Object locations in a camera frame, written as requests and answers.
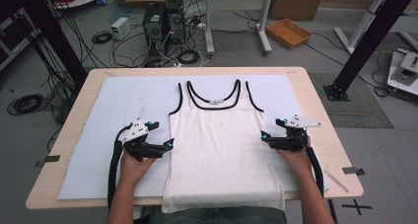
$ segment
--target neckline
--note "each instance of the neckline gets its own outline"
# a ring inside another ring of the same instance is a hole
[[[230,105],[230,106],[227,106],[227,107],[222,107],[222,108],[205,108],[205,107],[201,107],[200,105],[198,105],[198,104],[196,103],[196,100],[194,99],[194,97],[193,97],[193,96],[195,96],[196,98],[198,98],[199,100],[201,100],[202,102],[207,103],[207,104],[209,104],[209,103],[210,103],[210,101],[209,101],[209,100],[206,100],[206,99],[204,99],[204,98],[202,98],[202,97],[200,97],[200,96],[199,96],[199,95],[198,95],[198,94],[194,91],[193,86],[191,85],[191,82],[190,82],[190,81],[187,81],[187,83],[186,83],[186,88],[187,88],[187,93],[188,93],[189,97],[191,98],[191,100],[193,101],[194,105],[195,105],[197,108],[202,109],[202,110],[208,110],[208,111],[221,111],[221,110],[231,109],[231,108],[233,108],[234,106],[236,106],[236,105],[237,105],[238,100],[239,100],[239,98],[240,98],[240,93],[241,93],[241,82],[240,82],[240,80],[238,80],[238,79],[237,79],[237,80],[236,80],[236,82],[235,82],[235,85],[234,85],[234,89],[233,89],[233,91],[231,92],[231,94],[230,94],[227,98],[223,99],[223,101],[229,100],[229,99],[233,96],[234,92],[235,92],[236,90],[238,90],[238,91],[237,91],[236,100],[234,101],[234,103],[233,103],[232,105]]]

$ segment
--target white tank top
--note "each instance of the white tank top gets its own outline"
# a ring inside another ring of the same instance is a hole
[[[284,196],[260,139],[263,110],[237,80],[225,99],[208,101],[190,82],[179,85],[170,113],[174,150],[163,211],[261,206],[284,210]]]

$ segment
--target person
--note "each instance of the person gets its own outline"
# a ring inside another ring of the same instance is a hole
[[[299,185],[303,213],[303,223],[334,223],[329,213],[329,210],[319,192],[319,189],[316,186],[316,182],[312,173],[311,161],[305,150],[297,152],[277,150],[277,153],[280,154],[284,158],[286,163],[289,165]],[[119,183],[117,184],[116,191],[114,193],[113,201],[108,214],[107,224],[133,223],[132,204],[135,187],[142,180],[142,178],[145,176],[145,174],[155,161],[155,158],[149,158],[142,162],[138,162],[134,157],[130,156],[128,153],[123,154],[120,165],[120,179]],[[227,212],[230,216],[239,215],[241,218],[233,218],[236,222],[232,222],[231,219],[229,219],[230,222],[228,223],[243,223],[243,220],[247,220],[247,223],[286,223],[285,214],[281,210],[262,207],[243,208],[245,208],[245,210],[240,210],[240,207],[226,208],[228,209]],[[209,218],[205,210],[190,209],[182,212],[176,212],[173,214],[163,214],[161,213],[160,209],[159,215],[151,216],[151,223],[154,223],[153,218],[160,218],[155,223],[161,224],[165,223],[162,220],[170,220],[170,223],[196,223],[196,219],[190,219],[190,216],[195,217],[197,215],[200,215],[198,223],[206,223],[204,222],[204,220],[202,220],[202,217]]]

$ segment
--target computer tower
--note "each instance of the computer tower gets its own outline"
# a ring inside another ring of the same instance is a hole
[[[149,3],[142,26],[144,27],[145,39],[151,56],[166,55],[169,50],[166,5],[162,2]]]
[[[185,42],[183,0],[170,0],[167,4],[167,18],[171,30],[171,43]]]

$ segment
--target white sheet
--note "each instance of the white sheet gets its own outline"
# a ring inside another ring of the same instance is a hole
[[[265,111],[266,131],[273,136],[285,136],[285,130],[277,126],[274,119],[301,114],[285,75],[108,77],[71,157],[58,199],[106,198],[114,138],[123,126],[137,117],[160,123],[159,129],[150,132],[148,142],[161,144],[169,140],[168,114],[178,105],[178,82],[189,80],[202,97],[218,99],[220,95],[231,93],[231,82],[236,79],[249,82],[255,103]],[[297,190],[285,162],[273,150],[268,156],[282,189]],[[136,188],[135,196],[162,196],[169,167],[170,153],[152,166]]]

